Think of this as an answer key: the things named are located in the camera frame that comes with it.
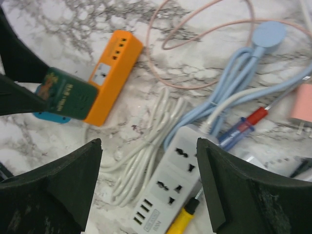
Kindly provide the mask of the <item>teal blue plug block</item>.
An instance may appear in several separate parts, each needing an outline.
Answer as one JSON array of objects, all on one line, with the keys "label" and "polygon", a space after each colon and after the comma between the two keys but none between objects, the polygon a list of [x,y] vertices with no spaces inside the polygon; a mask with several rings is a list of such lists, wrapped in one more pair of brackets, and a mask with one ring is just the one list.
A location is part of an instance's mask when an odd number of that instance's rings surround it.
[{"label": "teal blue plug block", "polygon": [[34,112],[33,115],[38,119],[60,123],[60,124],[65,124],[71,120],[69,117],[63,117],[63,116],[53,114],[50,112]]}]

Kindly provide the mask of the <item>white green usb charger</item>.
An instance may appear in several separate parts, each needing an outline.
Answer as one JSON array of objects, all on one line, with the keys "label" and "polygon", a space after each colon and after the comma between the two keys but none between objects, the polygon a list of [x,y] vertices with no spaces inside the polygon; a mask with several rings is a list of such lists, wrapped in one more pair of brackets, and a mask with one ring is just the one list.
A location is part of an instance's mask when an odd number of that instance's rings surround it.
[{"label": "white green usb charger", "polygon": [[192,192],[198,190],[198,138],[218,143],[214,136],[200,132],[192,124],[181,127],[173,137],[131,215],[135,233],[166,233]]}]

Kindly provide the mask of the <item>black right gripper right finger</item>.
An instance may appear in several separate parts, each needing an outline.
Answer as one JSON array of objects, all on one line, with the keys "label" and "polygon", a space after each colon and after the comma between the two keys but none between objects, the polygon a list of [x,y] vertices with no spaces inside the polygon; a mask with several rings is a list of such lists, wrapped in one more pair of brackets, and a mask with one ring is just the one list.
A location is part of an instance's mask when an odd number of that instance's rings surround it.
[{"label": "black right gripper right finger", "polygon": [[204,138],[196,149],[214,233],[311,233],[310,182],[261,169]]}]

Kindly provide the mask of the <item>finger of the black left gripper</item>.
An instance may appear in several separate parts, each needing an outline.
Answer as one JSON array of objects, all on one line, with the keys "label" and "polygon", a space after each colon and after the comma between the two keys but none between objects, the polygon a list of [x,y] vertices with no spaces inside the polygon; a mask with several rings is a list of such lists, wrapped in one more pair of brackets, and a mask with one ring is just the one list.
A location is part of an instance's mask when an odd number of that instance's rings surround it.
[{"label": "finger of the black left gripper", "polygon": [[0,115],[47,111],[45,100],[28,89],[19,86],[10,78],[0,75]]},{"label": "finger of the black left gripper", "polygon": [[0,57],[5,75],[18,82],[41,83],[48,65],[15,34],[3,10],[0,11]]}]

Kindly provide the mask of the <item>dark green plug adapter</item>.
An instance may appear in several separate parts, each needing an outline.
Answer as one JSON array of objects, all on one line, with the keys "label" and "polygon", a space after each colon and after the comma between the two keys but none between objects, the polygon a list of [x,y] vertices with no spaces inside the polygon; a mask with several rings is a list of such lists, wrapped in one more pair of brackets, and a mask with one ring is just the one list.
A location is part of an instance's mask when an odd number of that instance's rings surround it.
[{"label": "dark green plug adapter", "polygon": [[47,111],[64,117],[87,118],[98,89],[84,80],[50,67],[36,94],[47,102]]}]

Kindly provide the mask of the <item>small pink plug adapter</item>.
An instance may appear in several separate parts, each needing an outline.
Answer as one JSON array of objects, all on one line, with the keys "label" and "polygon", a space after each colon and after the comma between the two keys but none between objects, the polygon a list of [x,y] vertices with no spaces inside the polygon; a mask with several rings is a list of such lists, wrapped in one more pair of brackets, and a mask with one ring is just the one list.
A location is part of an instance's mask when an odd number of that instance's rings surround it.
[{"label": "small pink plug adapter", "polygon": [[289,116],[290,122],[298,126],[297,134],[303,132],[305,126],[312,127],[312,85],[301,84],[296,90],[296,98]]}]

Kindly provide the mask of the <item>orange power strip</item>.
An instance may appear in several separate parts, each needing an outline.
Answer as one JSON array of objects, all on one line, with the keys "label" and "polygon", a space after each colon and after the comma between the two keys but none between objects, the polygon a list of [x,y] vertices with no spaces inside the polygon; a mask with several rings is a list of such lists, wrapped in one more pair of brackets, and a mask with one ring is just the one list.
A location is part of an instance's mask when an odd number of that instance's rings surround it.
[{"label": "orange power strip", "polygon": [[98,89],[98,95],[85,123],[104,124],[142,50],[142,42],[132,33],[113,32],[88,80]]}]

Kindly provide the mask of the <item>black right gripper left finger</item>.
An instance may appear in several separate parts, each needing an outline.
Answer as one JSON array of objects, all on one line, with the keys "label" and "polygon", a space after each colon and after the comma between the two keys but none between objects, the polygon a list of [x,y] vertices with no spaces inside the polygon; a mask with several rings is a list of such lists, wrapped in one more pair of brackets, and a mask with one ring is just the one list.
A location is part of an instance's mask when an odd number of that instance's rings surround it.
[{"label": "black right gripper left finger", "polygon": [[93,139],[70,154],[0,183],[2,234],[85,231],[102,157]]}]

